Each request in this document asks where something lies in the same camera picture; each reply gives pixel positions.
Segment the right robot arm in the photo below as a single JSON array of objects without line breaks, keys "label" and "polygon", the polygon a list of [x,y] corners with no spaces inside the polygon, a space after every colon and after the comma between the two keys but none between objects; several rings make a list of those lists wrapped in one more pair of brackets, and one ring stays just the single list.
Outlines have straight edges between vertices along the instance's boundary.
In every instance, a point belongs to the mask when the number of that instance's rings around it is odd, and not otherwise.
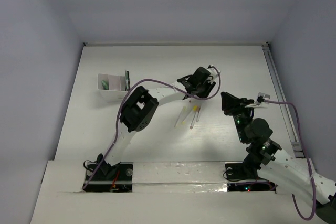
[{"label": "right robot arm", "polygon": [[306,166],[271,139],[272,129],[266,120],[254,117],[254,110],[270,96],[259,93],[258,99],[238,98],[228,92],[221,93],[222,111],[232,116],[240,143],[246,144],[247,156],[240,163],[226,163],[224,178],[229,182],[268,180],[283,188],[293,198],[300,198],[311,206],[307,218],[318,216],[326,223],[335,223],[335,181]]}]

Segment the green correction tape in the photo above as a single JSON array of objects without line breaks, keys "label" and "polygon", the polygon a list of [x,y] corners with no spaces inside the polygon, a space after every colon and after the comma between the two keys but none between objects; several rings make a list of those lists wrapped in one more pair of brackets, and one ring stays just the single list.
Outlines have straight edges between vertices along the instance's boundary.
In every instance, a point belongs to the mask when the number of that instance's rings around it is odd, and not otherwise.
[{"label": "green correction tape", "polygon": [[109,89],[109,83],[108,83],[107,81],[102,80],[102,81],[101,81],[101,85],[102,85],[102,88],[103,88],[104,90],[108,90],[108,89]]}]

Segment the green ink pen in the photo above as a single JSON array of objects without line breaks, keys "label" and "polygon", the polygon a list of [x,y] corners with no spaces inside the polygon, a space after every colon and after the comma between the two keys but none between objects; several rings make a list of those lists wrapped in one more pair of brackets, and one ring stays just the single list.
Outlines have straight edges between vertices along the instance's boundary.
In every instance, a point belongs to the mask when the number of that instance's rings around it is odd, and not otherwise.
[{"label": "green ink pen", "polygon": [[126,91],[129,91],[130,88],[131,88],[131,85],[130,85],[129,71],[126,70],[126,71],[125,71],[125,90],[126,90]]}]

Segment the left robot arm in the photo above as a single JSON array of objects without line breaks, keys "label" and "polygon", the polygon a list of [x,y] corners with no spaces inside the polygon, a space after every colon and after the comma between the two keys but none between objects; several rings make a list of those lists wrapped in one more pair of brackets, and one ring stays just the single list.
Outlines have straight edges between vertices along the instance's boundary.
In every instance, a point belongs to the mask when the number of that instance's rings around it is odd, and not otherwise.
[{"label": "left robot arm", "polygon": [[[109,147],[97,156],[86,183],[98,177],[110,180],[118,172],[123,153],[137,132],[151,122],[158,107],[192,98],[199,101],[215,97],[221,87],[221,72],[214,66],[199,67],[193,74],[181,77],[172,84],[154,79],[137,82],[121,101],[116,117],[115,134]],[[214,87],[217,91],[210,95]]]}]

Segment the pink white marker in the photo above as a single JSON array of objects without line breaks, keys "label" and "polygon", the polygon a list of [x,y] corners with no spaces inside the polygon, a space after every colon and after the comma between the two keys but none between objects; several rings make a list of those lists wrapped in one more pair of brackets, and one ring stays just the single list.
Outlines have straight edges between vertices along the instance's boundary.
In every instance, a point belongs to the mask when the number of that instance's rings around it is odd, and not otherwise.
[{"label": "pink white marker", "polygon": [[194,116],[193,116],[193,119],[191,121],[191,125],[190,125],[190,129],[192,130],[196,121],[197,121],[197,118],[198,118],[198,114],[199,114],[199,106],[195,106],[194,107]]}]

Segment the yellow-green highlighter pen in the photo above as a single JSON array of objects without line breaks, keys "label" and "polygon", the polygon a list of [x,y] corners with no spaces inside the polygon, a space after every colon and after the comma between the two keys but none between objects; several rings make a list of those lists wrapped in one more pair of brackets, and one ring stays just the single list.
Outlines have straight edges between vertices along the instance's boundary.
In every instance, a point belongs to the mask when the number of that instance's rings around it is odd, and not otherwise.
[{"label": "yellow-green highlighter pen", "polygon": [[186,110],[186,106],[183,106],[182,109],[181,109],[181,111],[180,111],[180,113],[179,113],[179,115],[178,115],[178,117],[177,117],[177,119],[176,119],[176,122],[174,124],[174,128],[176,128],[178,126],[180,118],[183,115],[183,113],[184,113],[185,110]]}]

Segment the orange banded white marker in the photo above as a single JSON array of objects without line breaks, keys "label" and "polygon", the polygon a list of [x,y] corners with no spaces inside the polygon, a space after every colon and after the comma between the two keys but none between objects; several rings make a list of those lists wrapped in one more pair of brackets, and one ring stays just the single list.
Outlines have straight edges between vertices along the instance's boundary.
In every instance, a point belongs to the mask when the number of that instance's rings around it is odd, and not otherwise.
[{"label": "orange banded white marker", "polygon": [[199,122],[200,120],[200,117],[201,117],[201,106],[198,106],[197,107],[197,110],[196,110],[196,121]]}]

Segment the yellow marker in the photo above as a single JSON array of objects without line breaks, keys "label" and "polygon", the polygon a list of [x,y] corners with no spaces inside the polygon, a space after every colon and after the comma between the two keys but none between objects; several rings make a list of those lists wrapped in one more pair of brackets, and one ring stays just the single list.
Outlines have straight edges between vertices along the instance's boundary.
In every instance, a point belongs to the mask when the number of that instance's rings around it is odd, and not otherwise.
[{"label": "yellow marker", "polygon": [[197,110],[197,106],[194,106],[189,112],[187,112],[186,116],[182,119],[181,124],[184,124],[186,122],[187,118],[190,115],[194,114],[196,112],[196,110]]}]

